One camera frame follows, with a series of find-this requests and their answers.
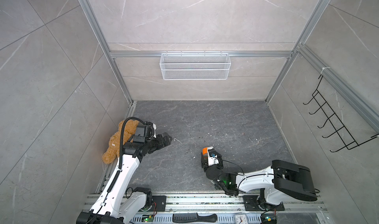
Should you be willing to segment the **orange curved lego piece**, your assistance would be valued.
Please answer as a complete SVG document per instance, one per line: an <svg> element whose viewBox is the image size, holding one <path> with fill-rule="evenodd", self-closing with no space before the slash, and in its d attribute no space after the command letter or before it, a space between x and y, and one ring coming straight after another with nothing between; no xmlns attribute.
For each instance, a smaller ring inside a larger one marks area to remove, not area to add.
<svg viewBox="0 0 379 224"><path fill-rule="evenodd" d="M207 147L207 148L204 148L203 150L202 150L202 154L203 155L207 155L208 153L209 153L209 150L212 150L212 149L214 149L213 147Z"/></svg>

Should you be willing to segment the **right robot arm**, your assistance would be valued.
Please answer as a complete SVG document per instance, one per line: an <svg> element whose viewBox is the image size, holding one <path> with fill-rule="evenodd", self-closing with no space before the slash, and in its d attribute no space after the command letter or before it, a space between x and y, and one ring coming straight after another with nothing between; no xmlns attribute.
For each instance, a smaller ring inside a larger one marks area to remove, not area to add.
<svg viewBox="0 0 379 224"><path fill-rule="evenodd" d="M227 173L223 171L222 155L213 147L207 147L202 150L201 167L215 188L223 190L226 195L238 196L259 190L260 195L253 203L261 210L294 200L317 201L311 171L302 165L273 160L272 165L263 170Z"/></svg>

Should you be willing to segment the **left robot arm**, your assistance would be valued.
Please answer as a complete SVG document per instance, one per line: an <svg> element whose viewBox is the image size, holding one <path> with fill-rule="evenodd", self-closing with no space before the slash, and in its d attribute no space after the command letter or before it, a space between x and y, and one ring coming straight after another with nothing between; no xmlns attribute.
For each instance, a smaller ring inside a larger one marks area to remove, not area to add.
<svg viewBox="0 0 379 224"><path fill-rule="evenodd" d="M117 167L97 201L88 212L81 212L77 224L128 224L141 209L152 203L151 190L137 187L122 203L129 182L146 154L171 145L173 138L167 133L152 137L131 136L122 146Z"/></svg>

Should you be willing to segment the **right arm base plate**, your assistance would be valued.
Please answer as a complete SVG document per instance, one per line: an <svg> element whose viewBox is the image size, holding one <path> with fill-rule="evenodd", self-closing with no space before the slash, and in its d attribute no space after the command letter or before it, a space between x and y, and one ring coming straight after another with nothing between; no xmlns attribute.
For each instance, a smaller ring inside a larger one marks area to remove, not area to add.
<svg viewBox="0 0 379 224"><path fill-rule="evenodd" d="M260 195L244 195L243 203L246 211L284 211L283 203L273 205L266 202Z"/></svg>

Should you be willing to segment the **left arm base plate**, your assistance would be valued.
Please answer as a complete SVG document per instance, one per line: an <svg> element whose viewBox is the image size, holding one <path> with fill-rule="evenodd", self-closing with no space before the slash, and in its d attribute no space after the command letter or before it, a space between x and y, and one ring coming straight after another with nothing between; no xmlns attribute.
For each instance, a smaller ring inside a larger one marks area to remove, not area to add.
<svg viewBox="0 0 379 224"><path fill-rule="evenodd" d="M140 195L134 203L134 206L141 212L163 212L166 208L166 199L164 195L151 196L147 194Z"/></svg>

